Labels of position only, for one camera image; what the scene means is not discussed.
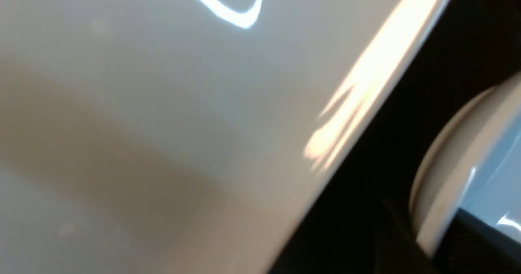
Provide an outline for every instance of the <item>white car paint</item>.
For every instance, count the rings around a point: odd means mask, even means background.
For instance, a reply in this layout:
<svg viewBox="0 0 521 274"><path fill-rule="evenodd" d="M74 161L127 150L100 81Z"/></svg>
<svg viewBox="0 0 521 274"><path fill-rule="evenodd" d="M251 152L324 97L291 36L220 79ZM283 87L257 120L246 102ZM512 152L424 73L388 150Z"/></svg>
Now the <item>white car paint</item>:
<svg viewBox="0 0 521 274"><path fill-rule="evenodd" d="M0 0L0 272L266 272L446 2Z"/></svg>

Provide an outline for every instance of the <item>white car body panel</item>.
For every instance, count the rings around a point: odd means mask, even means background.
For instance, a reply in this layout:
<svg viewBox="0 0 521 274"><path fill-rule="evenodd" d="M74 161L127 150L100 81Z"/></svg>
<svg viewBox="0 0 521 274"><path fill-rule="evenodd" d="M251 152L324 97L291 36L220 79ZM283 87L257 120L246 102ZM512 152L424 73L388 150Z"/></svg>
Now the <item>white car body panel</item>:
<svg viewBox="0 0 521 274"><path fill-rule="evenodd" d="M266 272L447 1L0 0L0 272Z"/></svg>

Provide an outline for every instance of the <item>glossy surface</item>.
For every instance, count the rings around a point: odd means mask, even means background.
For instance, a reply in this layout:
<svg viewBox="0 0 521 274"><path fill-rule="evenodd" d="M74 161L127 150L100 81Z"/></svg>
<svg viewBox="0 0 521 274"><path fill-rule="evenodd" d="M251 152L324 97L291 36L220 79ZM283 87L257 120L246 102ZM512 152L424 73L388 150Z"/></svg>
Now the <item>glossy surface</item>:
<svg viewBox="0 0 521 274"><path fill-rule="evenodd" d="M0 0L0 272L261 273L447 0Z"/></svg>
<svg viewBox="0 0 521 274"><path fill-rule="evenodd" d="M517 211L516 202L508 200L516 199L513 192L519 188L519 171L513 163L518 162L521 76L484 92L462 110L465 112L459 112L448 126L458 124L450 132L444 129L443 139L433 143L436 146L439 141L435 155L429 150L430 164L422 163L413 185L411 217L416 242L429 256L436 253L459 208L492 226L507 208Z"/></svg>
<svg viewBox="0 0 521 274"><path fill-rule="evenodd" d="M518 109L519 115L474 176L462 208L521 243L521 101Z"/></svg>

